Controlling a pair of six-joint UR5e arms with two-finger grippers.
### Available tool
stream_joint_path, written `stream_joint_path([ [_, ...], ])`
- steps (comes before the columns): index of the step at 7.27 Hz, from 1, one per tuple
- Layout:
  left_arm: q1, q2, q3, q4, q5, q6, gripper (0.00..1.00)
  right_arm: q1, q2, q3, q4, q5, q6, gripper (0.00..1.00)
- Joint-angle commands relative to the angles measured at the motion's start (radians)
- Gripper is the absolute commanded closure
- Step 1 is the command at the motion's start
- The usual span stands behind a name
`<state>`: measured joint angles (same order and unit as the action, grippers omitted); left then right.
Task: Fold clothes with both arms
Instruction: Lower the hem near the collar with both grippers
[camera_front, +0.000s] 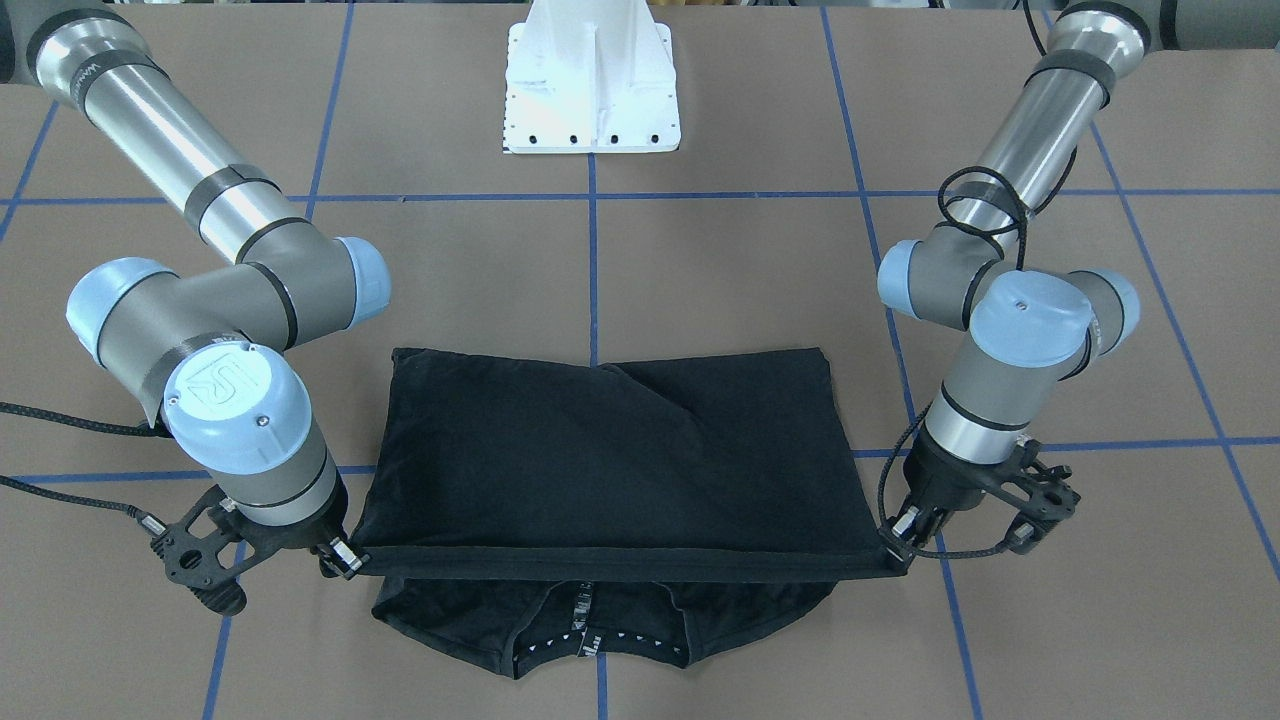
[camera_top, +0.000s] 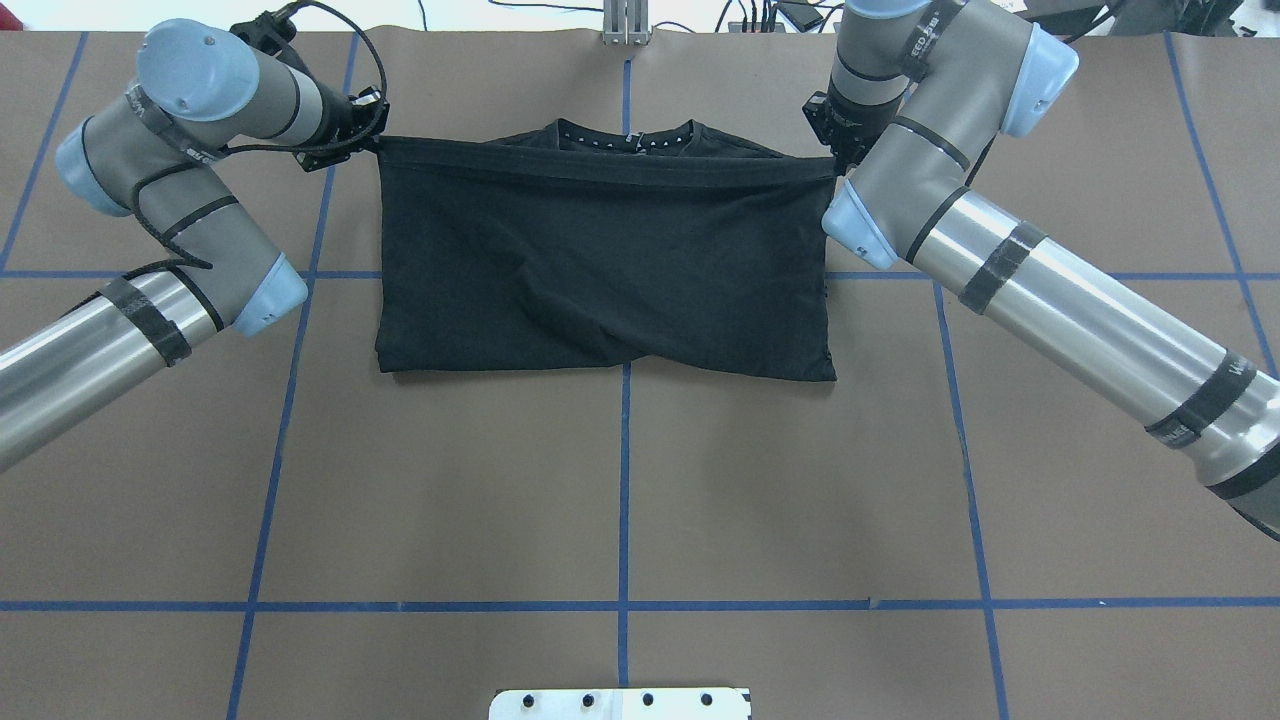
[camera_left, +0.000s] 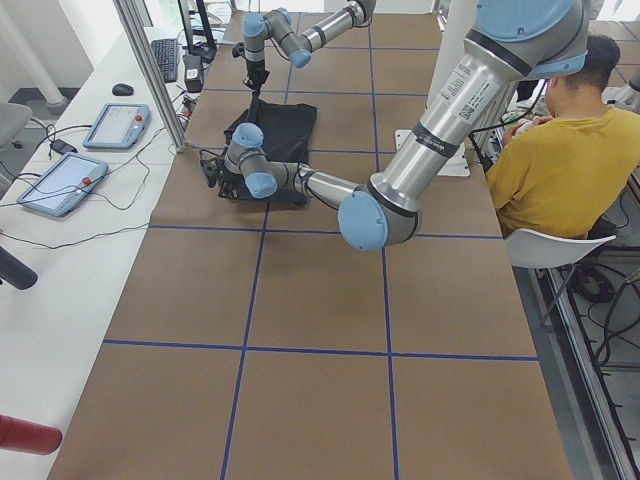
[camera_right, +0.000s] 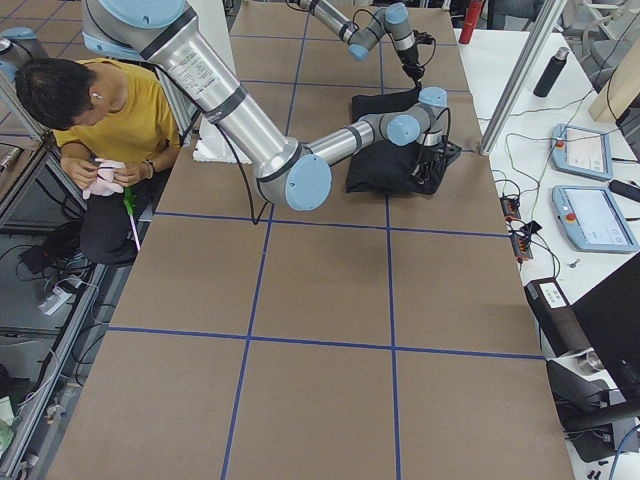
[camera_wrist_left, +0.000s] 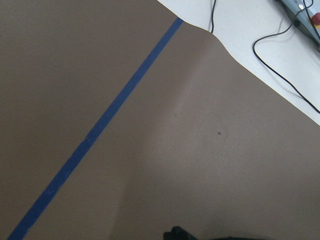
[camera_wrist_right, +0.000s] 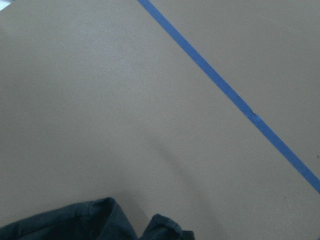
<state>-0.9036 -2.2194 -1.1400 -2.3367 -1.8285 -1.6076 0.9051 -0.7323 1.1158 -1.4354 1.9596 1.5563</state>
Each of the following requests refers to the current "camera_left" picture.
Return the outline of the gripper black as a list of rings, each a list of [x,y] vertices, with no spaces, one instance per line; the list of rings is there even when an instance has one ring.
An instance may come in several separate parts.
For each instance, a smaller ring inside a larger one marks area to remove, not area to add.
[[[254,51],[244,42],[238,42],[232,49],[234,58],[242,57],[246,65],[246,78],[243,83],[252,90],[252,98],[259,99],[261,88],[266,83],[270,72],[266,68],[264,48]]]
[[[241,174],[231,172],[223,157],[201,159],[201,171],[209,188],[219,187],[218,196],[226,199],[247,199],[248,190]]]

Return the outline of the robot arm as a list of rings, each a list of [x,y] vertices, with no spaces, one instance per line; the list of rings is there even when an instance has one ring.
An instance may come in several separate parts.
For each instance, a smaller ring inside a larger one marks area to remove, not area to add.
[[[269,76],[264,53],[267,40],[279,46],[291,65],[300,69],[311,61],[313,52],[338,36],[352,28],[368,26],[375,7],[375,0],[348,1],[344,8],[302,33],[293,30],[291,15],[284,8],[266,14],[245,14],[242,19],[243,41],[234,46],[232,55],[245,60],[247,76],[244,84],[251,90],[252,97],[259,97]]]
[[[585,60],[587,1],[480,1],[464,38],[464,53],[390,164],[368,182],[353,182],[303,163],[277,162],[263,150],[258,104],[233,132],[225,153],[203,161],[210,186],[233,197],[245,187],[257,200],[282,191],[333,208],[346,242],[374,251],[409,240],[421,224],[420,197],[455,155],[496,95],[523,79],[569,75]]]

